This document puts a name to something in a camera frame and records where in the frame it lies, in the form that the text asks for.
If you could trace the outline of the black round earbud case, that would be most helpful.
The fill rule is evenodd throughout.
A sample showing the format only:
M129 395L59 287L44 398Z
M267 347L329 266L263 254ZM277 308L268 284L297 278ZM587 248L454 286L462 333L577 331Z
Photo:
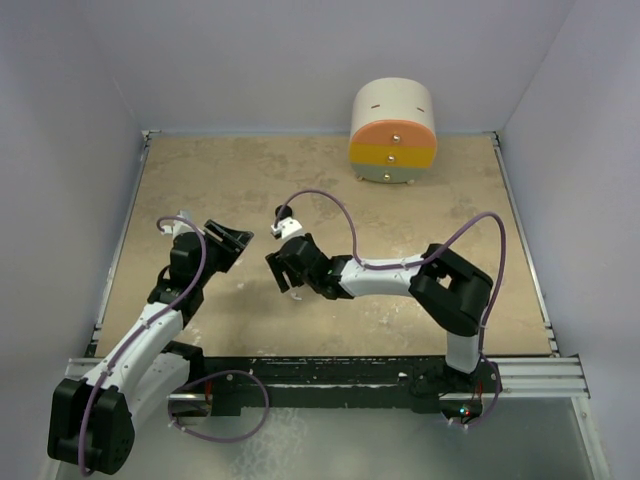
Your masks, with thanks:
M288 218L288 217L294 216L293 209L289 205L281 205L279 209L279 214L281 218Z

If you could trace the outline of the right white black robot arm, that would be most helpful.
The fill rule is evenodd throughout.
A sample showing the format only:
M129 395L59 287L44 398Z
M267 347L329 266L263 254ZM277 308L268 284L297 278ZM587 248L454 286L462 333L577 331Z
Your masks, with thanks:
M306 285L328 300L414 299L447 333L446 383L467 391L479 381L481 330L495 302L494 282L444 245L431 244L422 255L392 262L359 262L353 255L325 255L307 233L286 240L266 262L281 292Z

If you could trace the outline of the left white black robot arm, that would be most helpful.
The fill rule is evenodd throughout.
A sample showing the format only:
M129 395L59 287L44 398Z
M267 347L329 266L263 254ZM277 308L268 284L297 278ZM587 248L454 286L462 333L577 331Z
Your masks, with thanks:
M212 220L197 227L185 212L164 216L156 226L171 236L172 248L140 315L102 360L53 392L47 454L78 466L84 476L116 473L155 405L178 387L202 387L202 358L189 358L188 347L169 346L202 305L211 277L228 272L254 236Z

